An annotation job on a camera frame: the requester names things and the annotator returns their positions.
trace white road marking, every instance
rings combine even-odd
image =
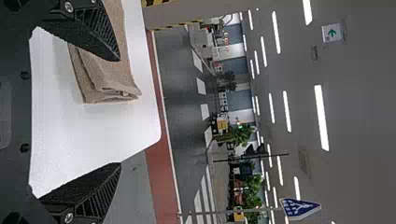
[[[207,188],[206,188],[205,176],[202,177],[201,188],[202,188],[202,193],[203,193],[203,196],[204,196],[205,211],[206,212],[210,212],[209,199],[207,198]],[[206,215],[206,221],[207,221],[208,224],[212,223],[211,220],[210,220],[210,215]]]
[[[166,109],[165,109],[165,100],[163,98],[163,83],[161,80],[161,73],[160,73],[160,65],[158,63],[158,52],[157,52],[157,46],[155,43],[155,32],[151,32],[152,33],[152,45],[154,48],[154,57],[155,57],[155,63],[157,66],[157,74],[158,74],[158,81],[160,84],[160,92],[161,92],[161,99],[163,99],[163,117],[165,118],[165,129],[166,129],[166,136],[168,138],[168,146],[169,146],[169,155],[171,157],[171,163],[172,163],[172,175],[174,178],[174,184],[175,184],[175,192],[176,192],[176,196],[177,196],[177,207],[178,207],[178,212],[181,212],[181,203],[180,203],[180,195],[178,193],[178,184],[177,184],[177,178],[176,178],[176,170],[175,170],[175,161],[173,158],[173,152],[172,152],[172,145],[171,145],[171,138],[170,138],[170,134],[169,134],[169,127],[168,127],[168,119],[166,116]],[[183,224],[183,217],[180,218],[180,224]]]
[[[210,205],[212,207],[212,211],[216,211],[216,206],[215,206],[215,200],[213,198],[213,187],[212,187],[212,179],[210,178],[210,172],[209,172],[209,167],[206,166],[206,179],[207,179],[207,185],[209,186],[209,198],[210,198]],[[213,217],[213,223],[217,224],[218,220],[216,218],[216,215],[212,215]]]
[[[205,131],[205,141],[206,141],[206,147],[209,147],[210,142],[212,141],[213,135],[212,135],[212,127],[208,127]]]
[[[197,78],[197,87],[198,87],[198,93],[200,93],[202,95],[206,95],[205,83],[199,78]]]
[[[198,57],[198,55],[195,53],[194,50],[191,50],[192,52],[192,58],[194,60],[194,65],[195,67],[198,68],[198,70],[200,70],[202,73],[204,72],[204,69],[202,68],[202,62],[201,59]]]
[[[209,118],[209,106],[207,104],[201,105],[202,120]]]
[[[197,191],[194,198],[195,212],[202,212],[201,195],[200,190]],[[197,216],[198,224],[204,224],[204,216]]]

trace potted plant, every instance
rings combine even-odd
[[[250,127],[250,125],[240,124],[235,127],[229,127],[227,133],[216,136],[215,139],[218,143],[234,142],[234,147],[238,147],[239,145],[246,147],[248,145],[248,139],[254,131],[254,128]]]
[[[224,74],[218,75],[218,90],[219,91],[235,91],[236,90],[236,82],[235,82],[235,74],[233,71],[227,71]]]

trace green plant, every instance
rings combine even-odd
[[[254,128],[250,127],[250,125],[242,124],[236,127],[231,127],[230,132],[233,140],[235,141],[235,147],[238,147],[239,145],[246,147],[248,145],[248,139],[254,132]]]
[[[220,74],[218,75],[218,78],[225,82],[223,85],[218,84],[219,91],[236,90],[235,75],[233,74],[233,71],[227,71],[224,74]]]
[[[262,177],[260,175],[250,176],[244,182],[244,208],[256,208],[262,206],[262,199],[257,195],[262,187]],[[247,222],[256,224],[261,218],[261,213],[245,213]]]

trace gray floor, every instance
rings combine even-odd
[[[194,207],[207,166],[204,132],[209,124],[202,121],[200,105],[208,104],[209,113],[216,113],[216,80],[207,70],[201,73],[194,66],[184,27],[156,32],[155,36],[181,208],[187,212]],[[197,77],[205,82],[206,95],[198,93]]]
[[[144,151],[122,162],[120,182],[104,221],[120,223],[156,223]]]

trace yellow barrier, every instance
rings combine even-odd
[[[163,3],[169,3],[172,0],[140,0],[140,1],[142,2],[142,7],[152,7]]]

